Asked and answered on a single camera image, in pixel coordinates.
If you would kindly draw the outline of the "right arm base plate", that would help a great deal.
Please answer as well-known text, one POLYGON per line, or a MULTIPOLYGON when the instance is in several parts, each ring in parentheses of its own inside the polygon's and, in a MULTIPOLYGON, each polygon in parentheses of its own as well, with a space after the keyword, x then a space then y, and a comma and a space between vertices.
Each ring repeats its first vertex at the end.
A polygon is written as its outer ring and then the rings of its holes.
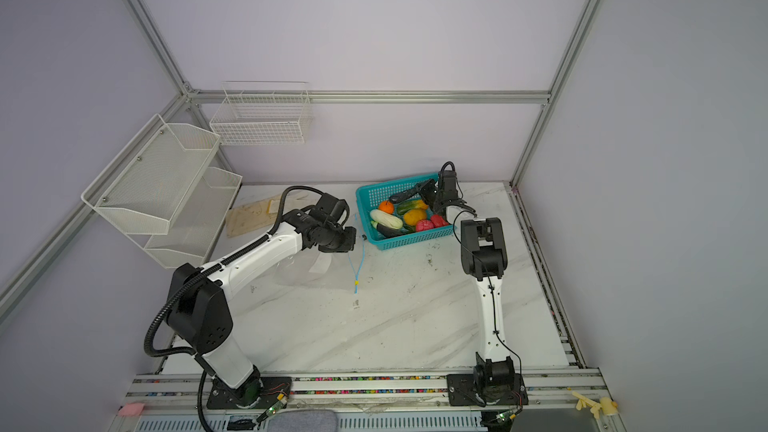
POLYGON ((479 386, 472 374, 449 374, 446 377, 451 406, 527 406, 527 387, 521 374, 515 374, 509 384, 479 386))

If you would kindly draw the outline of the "orange toy tangerine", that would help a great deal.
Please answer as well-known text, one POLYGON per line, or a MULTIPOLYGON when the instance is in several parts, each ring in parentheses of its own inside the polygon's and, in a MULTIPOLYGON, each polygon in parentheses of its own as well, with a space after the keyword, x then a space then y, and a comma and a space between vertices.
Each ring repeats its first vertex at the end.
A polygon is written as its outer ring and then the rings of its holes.
POLYGON ((391 203, 391 202, 390 202, 390 201, 388 201, 388 200, 386 200, 386 201, 382 201, 382 202, 379 204, 379 206, 378 206, 378 209, 379 209, 380 211, 382 211, 382 212, 384 212, 384 213, 387 213, 387 214, 390 214, 390 215, 393 215, 393 214, 395 213, 395 206, 394 206, 394 204, 393 204, 393 203, 391 203))

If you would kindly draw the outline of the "teal plastic basket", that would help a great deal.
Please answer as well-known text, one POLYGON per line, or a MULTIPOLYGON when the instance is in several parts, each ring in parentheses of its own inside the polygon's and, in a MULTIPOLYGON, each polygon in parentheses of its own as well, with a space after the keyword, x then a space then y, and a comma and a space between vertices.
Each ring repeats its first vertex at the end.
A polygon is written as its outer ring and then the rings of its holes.
POLYGON ((438 239, 450 235, 451 225, 442 214, 443 225, 437 227, 432 220, 434 211, 421 198, 419 193, 395 203, 392 196, 420 184, 434 179, 439 181, 437 173, 417 175, 401 179, 395 179, 359 187, 356 190, 356 204, 363 227, 363 234, 369 243, 380 251, 414 245, 416 243, 438 239), (384 223, 371 217, 373 211, 387 213, 401 221, 402 227, 396 234, 379 230, 379 226, 388 227, 391 222, 386 219, 384 223))

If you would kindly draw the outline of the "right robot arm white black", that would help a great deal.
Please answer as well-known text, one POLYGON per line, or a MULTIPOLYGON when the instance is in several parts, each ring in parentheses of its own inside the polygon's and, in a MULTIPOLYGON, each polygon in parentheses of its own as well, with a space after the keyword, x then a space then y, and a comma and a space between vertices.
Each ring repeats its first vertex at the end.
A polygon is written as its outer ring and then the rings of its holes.
POLYGON ((456 166, 445 162, 435 179, 420 188, 422 198, 440 215, 456 208, 451 230, 460 246, 463 272, 476 286, 479 300, 479 331, 482 349, 475 354, 472 382, 460 386, 449 381, 455 394, 485 406, 509 398, 516 391, 515 380, 522 367, 520 356, 506 343, 502 313, 502 285, 508 266, 503 224, 498 217, 481 217, 463 197, 456 166))

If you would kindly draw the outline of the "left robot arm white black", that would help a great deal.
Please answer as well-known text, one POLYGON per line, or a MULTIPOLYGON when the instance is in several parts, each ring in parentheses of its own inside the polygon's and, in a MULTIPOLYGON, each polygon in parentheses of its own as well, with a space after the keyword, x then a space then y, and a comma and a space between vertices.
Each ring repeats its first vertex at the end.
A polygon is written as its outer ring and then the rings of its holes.
POLYGON ((204 264, 185 263, 172 275, 168 297, 143 341, 151 358, 189 355, 240 408, 263 395, 258 367, 234 335, 230 301, 284 259, 312 248, 321 253, 354 249, 356 229, 346 200, 314 187, 294 185, 280 196, 271 228, 236 251, 204 264))

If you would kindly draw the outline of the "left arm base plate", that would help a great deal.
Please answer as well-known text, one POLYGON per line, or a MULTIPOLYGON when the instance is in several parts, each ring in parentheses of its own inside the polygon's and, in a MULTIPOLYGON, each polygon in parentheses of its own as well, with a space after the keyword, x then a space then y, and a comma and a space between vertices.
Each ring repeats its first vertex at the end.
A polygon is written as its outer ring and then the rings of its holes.
POLYGON ((292 385, 293 380, 289 376, 261 376, 258 380, 246 381, 239 388, 232 389, 214 378, 205 405, 209 410, 266 410, 278 401, 280 395, 287 398, 292 385))

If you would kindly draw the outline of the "clear zip top bag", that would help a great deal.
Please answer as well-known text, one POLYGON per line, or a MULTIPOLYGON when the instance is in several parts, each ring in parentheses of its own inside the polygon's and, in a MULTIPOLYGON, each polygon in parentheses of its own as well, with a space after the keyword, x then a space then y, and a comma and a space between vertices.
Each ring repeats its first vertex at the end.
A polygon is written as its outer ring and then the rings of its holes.
POLYGON ((308 249, 280 261, 265 276, 281 286, 354 292, 359 287, 366 253, 366 242, 344 253, 308 249))

